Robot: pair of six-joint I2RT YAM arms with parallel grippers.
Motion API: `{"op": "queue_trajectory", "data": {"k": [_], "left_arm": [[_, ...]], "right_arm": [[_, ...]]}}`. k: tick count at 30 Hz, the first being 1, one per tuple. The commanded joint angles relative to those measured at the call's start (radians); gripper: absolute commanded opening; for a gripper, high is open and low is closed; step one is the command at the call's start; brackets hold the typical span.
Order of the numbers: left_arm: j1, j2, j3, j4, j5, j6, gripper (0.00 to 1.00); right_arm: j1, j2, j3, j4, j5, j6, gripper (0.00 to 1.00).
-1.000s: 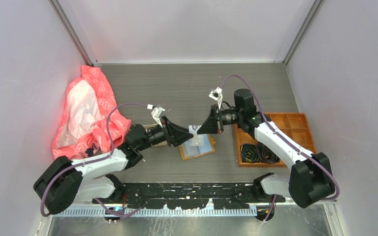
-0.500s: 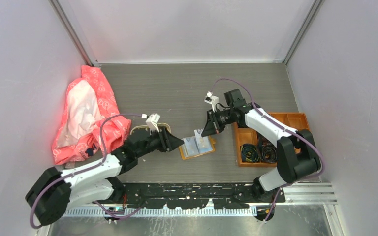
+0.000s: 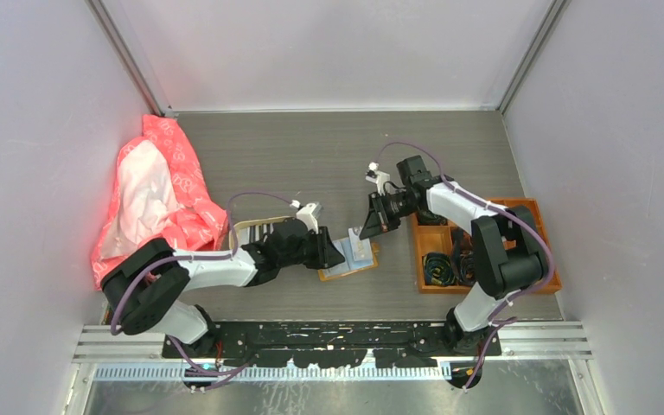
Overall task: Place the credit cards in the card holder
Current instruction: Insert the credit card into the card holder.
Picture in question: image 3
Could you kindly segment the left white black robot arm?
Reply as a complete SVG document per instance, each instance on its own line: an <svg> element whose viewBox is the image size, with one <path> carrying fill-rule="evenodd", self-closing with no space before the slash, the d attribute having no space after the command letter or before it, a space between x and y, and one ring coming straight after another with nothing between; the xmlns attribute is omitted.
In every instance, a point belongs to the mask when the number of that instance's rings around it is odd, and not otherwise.
<svg viewBox="0 0 664 415"><path fill-rule="evenodd" d="M205 357L216 349L218 336L202 307L180 301L184 292L259 286L286 267L302 265L318 271L345 260L326 227L313 230L299 219L288 218L230 251L183 251L172 248L164 238L154 238L103 277L100 289L113 312L113 335L159 332Z"/></svg>

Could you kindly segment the white patterned card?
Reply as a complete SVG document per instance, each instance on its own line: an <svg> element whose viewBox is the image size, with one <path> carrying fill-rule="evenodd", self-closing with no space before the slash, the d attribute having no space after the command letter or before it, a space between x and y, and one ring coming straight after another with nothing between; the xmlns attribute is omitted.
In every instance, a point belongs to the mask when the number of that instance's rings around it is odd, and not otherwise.
<svg viewBox="0 0 664 415"><path fill-rule="evenodd" d="M348 240L353 261L368 261L373 259L373 249L369 239L361 238L362 227L350 227Z"/></svg>

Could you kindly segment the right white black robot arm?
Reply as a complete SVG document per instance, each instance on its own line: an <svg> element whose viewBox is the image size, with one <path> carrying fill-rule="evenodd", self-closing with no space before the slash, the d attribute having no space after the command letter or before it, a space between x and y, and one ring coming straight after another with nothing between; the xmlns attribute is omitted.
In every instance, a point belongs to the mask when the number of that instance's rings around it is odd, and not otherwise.
<svg viewBox="0 0 664 415"><path fill-rule="evenodd" d="M376 187L368 196L361 239L388 233L403 218L427 211L453 222L469 235L474 284L445 317L443 338L454 354L465 355L493 327L495 317L515 298L548 284L555 272L552 253L540 236L532 212L506 207L463 188L446 175L433 175L421 156L397 165L400 186L376 162L366 179Z"/></svg>

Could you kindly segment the orange leather card holder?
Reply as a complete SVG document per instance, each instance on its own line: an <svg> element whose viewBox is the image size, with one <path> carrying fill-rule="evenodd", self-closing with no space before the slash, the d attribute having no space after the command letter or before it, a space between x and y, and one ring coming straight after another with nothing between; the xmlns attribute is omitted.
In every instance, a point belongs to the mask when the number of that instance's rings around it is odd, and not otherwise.
<svg viewBox="0 0 664 415"><path fill-rule="evenodd" d="M352 246L349 242L349 238L335 240L333 245L343 254L345 262L329 269L319 270L317 272L319 280L322 282L328 282L378 267L378 254L380 253L380 247L376 243L367 242L367 244L372 250L371 258L356 260L354 259L354 255L352 253Z"/></svg>

